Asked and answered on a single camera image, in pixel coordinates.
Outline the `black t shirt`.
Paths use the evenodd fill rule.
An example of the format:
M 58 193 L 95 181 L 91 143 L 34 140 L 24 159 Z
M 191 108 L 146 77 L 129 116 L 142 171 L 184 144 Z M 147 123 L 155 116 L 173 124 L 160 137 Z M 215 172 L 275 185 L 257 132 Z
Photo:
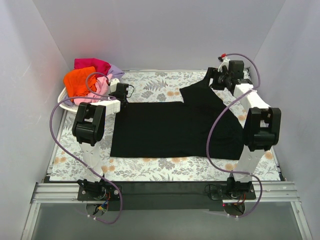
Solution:
M 181 88 L 183 101 L 132 102 L 116 114 L 111 157 L 206 157 L 239 160 L 243 127 L 209 86 L 210 79 Z

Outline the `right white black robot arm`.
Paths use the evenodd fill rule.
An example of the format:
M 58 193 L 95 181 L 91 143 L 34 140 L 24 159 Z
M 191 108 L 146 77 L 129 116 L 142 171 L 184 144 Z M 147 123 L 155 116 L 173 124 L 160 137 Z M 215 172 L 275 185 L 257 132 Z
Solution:
M 281 110 L 265 103 L 253 83 L 245 78 L 242 60 L 220 56 L 218 68 L 207 71 L 214 90 L 228 89 L 247 112 L 243 127 L 243 151 L 235 170 L 230 172 L 222 192 L 232 199 L 252 191 L 252 178 L 259 161 L 280 136 Z

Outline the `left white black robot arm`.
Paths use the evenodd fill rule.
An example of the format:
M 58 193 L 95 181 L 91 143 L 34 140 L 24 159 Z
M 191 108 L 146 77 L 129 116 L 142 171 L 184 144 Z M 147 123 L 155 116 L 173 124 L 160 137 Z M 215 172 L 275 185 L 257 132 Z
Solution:
M 128 101 L 129 84 L 116 82 L 110 85 L 113 100 L 85 102 L 82 100 L 77 108 L 72 134 L 79 143 L 83 162 L 86 164 L 84 179 L 77 183 L 95 200 L 106 196 L 106 187 L 101 183 L 104 175 L 100 159 L 100 141 L 105 132 L 106 116 L 115 115 L 123 109 Z

